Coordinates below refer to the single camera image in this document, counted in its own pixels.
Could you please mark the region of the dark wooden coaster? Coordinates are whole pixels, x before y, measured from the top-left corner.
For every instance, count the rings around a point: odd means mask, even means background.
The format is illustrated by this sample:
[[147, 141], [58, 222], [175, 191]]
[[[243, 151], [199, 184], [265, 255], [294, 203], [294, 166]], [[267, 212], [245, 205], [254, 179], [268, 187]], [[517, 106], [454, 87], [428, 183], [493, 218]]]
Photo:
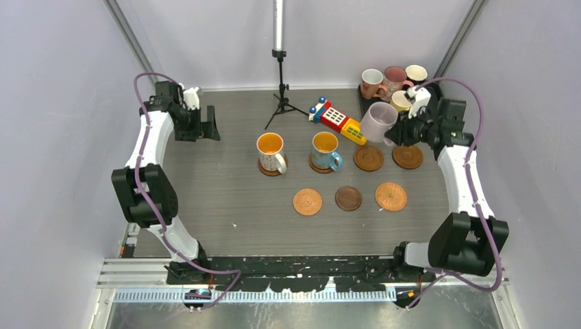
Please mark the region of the dark wooden coaster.
[[342, 186], [335, 193], [335, 203], [344, 211], [354, 211], [361, 206], [362, 195], [352, 186]]

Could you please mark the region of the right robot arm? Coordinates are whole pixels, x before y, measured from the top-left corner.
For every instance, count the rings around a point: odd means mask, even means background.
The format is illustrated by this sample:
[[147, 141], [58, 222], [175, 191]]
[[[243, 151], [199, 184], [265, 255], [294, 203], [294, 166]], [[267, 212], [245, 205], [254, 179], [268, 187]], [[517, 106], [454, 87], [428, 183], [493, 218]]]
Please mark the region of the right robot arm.
[[395, 248], [391, 272], [400, 281], [424, 269], [487, 276], [508, 238], [508, 224], [495, 218], [484, 198], [475, 137], [463, 130], [465, 109], [465, 101], [453, 99], [441, 99], [435, 108], [412, 104], [385, 134], [398, 146], [430, 146], [449, 204], [448, 216], [427, 243], [404, 241]]

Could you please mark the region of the patterned mug orange inside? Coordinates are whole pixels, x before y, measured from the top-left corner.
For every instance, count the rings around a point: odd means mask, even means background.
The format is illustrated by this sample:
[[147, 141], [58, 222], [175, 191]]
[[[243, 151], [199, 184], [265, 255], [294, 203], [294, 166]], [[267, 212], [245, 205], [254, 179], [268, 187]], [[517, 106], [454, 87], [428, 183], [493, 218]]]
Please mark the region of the patterned mug orange inside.
[[262, 134], [256, 141], [256, 147], [260, 154], [282, 154], [285, 155], [283, 138], [274, 132]]

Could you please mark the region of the yellow mug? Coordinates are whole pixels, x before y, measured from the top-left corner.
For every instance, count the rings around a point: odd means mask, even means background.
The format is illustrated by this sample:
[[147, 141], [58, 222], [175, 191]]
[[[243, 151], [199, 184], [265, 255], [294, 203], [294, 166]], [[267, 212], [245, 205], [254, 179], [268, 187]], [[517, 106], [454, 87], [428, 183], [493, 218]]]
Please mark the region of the yellow mug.
[[411, 108], [411, 103], [406, 98], [406, 92], [404, 90], [399, 90], [393, 93], [390, 105], [396, 109], [398, 112], [408, 111]]

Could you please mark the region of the grey mug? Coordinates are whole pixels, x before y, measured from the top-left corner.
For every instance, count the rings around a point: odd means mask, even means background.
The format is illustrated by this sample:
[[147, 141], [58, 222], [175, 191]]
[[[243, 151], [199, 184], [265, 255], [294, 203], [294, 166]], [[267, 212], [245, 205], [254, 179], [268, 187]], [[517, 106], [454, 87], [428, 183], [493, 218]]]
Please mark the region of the grey mug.
[[373, 103], [360, 122], [361, 134], [371, 143], [384, 143], [390, 147], [395, 143], [385, 137], [397, 122], [398, 112], [389, 103], [380, 101]]

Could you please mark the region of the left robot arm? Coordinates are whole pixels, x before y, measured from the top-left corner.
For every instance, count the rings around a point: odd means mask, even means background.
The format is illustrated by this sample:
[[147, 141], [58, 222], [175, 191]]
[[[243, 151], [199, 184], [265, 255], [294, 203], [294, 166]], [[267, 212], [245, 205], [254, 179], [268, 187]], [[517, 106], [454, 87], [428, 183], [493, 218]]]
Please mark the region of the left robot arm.
[[201, 284], [210, 266], [201, 243], [191, 236], [178, 216], [177, 193], [164, 172], [163, 162], [170, 137], [195, 142], [220, 140], [214, 107], [201, 119], [200, 89], [185, 88], [173, 81], [155, 84], [155, 93], [141, 102], [140, 131], [124, 167], [111, 175], [112, 185], [125, 219], [152, 233], [171, 256], [171, 266]]

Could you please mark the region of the pink mug white inside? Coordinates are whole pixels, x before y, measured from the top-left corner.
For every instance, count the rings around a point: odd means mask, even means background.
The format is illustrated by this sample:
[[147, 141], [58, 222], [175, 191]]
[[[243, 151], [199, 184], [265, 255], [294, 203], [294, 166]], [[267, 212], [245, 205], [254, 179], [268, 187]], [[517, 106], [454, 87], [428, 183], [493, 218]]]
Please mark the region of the pink mug white inside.
[[363, 98], [384, 97], [388, 88], [383, 85], [384, 75], [377, 69], [366, 69], [361, 75], [360, 92]]

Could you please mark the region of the blue mug orange inside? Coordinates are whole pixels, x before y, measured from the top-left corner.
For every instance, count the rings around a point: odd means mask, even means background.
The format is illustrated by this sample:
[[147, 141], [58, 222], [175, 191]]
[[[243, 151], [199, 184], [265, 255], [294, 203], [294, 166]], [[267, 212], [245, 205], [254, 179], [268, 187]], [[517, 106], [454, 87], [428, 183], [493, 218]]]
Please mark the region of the blue mug orange inside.
[[333, 168], [339, 171], [343, 168], [343, 159], [337, 152], [338, 139], [331, 132], [319, 132], [312, 139], [310, 156], [315, 166], [321, 169]]

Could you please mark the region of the ridged wooden coaster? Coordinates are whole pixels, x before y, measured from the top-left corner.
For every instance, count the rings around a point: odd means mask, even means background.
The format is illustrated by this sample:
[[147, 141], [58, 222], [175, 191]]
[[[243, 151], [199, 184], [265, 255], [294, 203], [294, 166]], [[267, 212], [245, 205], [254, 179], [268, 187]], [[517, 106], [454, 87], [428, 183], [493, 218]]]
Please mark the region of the ridged wooden coaster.
[[288, 158], [282, 154], [260, 154], [258, 168], [261, 173], [267, 176], [282, 175], [287, 172]]
[[315, 166], [313, 161], [312, 161], [311, 156], [308, 157], [308, 163], [309, 163], [310, 168], [317, 173], [327, 174], [327, 173], [334, 172], [333, 168], [331, 168], [331, 167], [326, 168], [326, 169], [321, 169], [321, 168], [318, 168], [317, 166]]
[[384, 164], [384, 154], [376, 146], [361, 145], [353, 155], [354, 164], [363, 171], [377, 171]]
[[423, 163], [423, 153], [417, 146], [397, 146], [392, 150], [394, 163], [406, 170], [419, 168]]

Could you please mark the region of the woven coaster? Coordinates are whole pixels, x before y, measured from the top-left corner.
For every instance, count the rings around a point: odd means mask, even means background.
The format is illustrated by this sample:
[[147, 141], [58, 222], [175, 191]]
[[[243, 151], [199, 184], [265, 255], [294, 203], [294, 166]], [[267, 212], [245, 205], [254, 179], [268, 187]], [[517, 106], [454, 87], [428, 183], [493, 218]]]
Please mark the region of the woven coaster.
[[312, 188], [303, 188], [293, 197], [293, 208], [303, 216], [317, 214], [322, 206], [322, 196]]
[[408, 197], [402, 186], [394, 182], [385, 182], [376, 188], [375, 200], [381, 208], [397, 212], [406, 206]]

